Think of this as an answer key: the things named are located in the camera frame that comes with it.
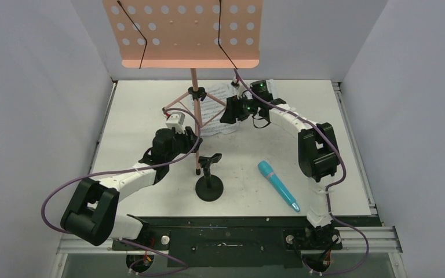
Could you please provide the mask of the pink perforated music stand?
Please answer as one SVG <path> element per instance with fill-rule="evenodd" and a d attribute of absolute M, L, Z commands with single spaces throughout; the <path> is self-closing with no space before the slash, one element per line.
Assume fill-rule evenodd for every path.
<path fill-rule="evenodd" d="M 199 69 L 260 62 L 263 1 L 103 1 L 126 68 L 188 68 L 202 120 Z"/>

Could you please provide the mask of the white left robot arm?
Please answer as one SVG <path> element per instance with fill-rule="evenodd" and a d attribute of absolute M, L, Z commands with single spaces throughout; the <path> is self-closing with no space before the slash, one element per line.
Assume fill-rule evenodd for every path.
<path fill-rule="evenodd" d="M 79 181 L 61 218 L 62 229 L 94 246 L 107 239 L 127 239 L 135 249 L 149 243 L 149 232 L 133 216 L 118 213 L 118 204 L 137 191 L 160 182 L 169 172 L 171 162 L 183 154 L 196 152 L 202 139 L 190 127 L 177 133 L 174 129 L 156 131 L 152 146 L 126 173 L 101 175 Z"/>

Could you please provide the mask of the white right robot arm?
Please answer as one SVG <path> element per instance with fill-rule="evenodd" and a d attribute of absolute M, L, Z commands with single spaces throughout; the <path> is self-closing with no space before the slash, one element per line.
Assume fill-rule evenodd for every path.
<path fill-rule="evenodd" d="M 234 124 L 258 116 L 296 138 L 300 170 L 315 181 L 307 210 L 307 220 L 313 227 L 305 231 L 304 240 L 311 248 L 321 247 L 327 242 L 327 232 L 322 227 L 330 225 L 333 219 L 328 190 L 320 181 L 323 177 L 334 176 L 341 163 L 333 127 L 299 116 L 285 100 L 274 98 L 266 81 L 256 81 L 246 87 L 233 78 L 231 86 L 236 94 L 226 99 L 221 123 Z"/>

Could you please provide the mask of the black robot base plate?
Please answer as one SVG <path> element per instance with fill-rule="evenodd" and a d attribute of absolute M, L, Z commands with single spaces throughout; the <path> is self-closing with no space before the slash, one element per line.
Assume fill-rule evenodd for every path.
<path fill-rule="evenodd" d="M 379 226 L 378 217 L 340 217 L 330 228 L 315 229 L 304 217 L 142 217 L 134 243 L 169 255 L 189 267 L 302 268 L 321 264 L 341 250 L 335 237 L 344 223 Z"/>

